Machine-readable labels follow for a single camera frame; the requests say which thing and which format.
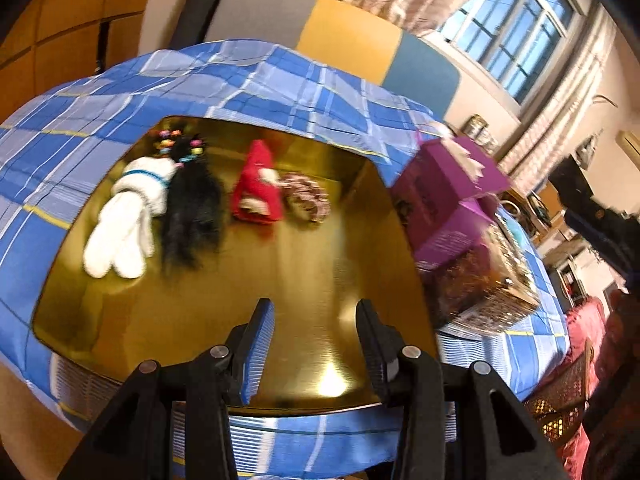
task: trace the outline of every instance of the wicker basket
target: wicker basket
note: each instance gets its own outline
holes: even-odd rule
[[[592,359],[593,348],[587,339],[580,357],[524,402],[542,433],[556,449],[564,446],[580,428],[589,391]]]

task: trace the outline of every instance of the window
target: window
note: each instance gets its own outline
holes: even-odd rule
[[[440,31],[522,104],[573,16],[568,0],[471,0]]]

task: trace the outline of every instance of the red hat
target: red hat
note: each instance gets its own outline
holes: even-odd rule
[[[240,220],[270,224],[282,218],[282,202],[278,186],[265,181],[259,171],[263,168],[273,169],[271,152],[263,140],[254,140],[231,196],[231,213]],[[257,198],[263,201],[268,209],[267,215],[261,215],[240,207],[243,198]]]

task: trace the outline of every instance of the metal tray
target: metal tray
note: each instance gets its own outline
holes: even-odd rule
[[[56,257],[34,315],[36,336],[88,370],[122,381],[144,359],[194,358],[247,322],[258,298],[276,307],[276,329],[249,411],[319,413],[378,402],[354,323],[360,298],[405,341],[436,355],[420,280],[391,198],[364,156],[316,140],[226,121],[168,117],[151,132],[180,128],[207,143],[210,170],[231,192],[249,144],[264,139],[276,168],[315,177],[330,197],[322,224],[291,212],[271,226],[227,213],[218,252],[198,252],[197,270],[100,280],[82,269],[82,249],[124,165],[153,151],[145,136],[100,183]]]

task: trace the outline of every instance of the cardboard box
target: cardboard box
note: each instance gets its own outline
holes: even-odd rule
[[[481,175],[470,176],[469,165],[481,165]],[[425,142],[391,188],[417,267],[432,270],[468,250],[494,221],[495,195],[510,186],[468,137]]]

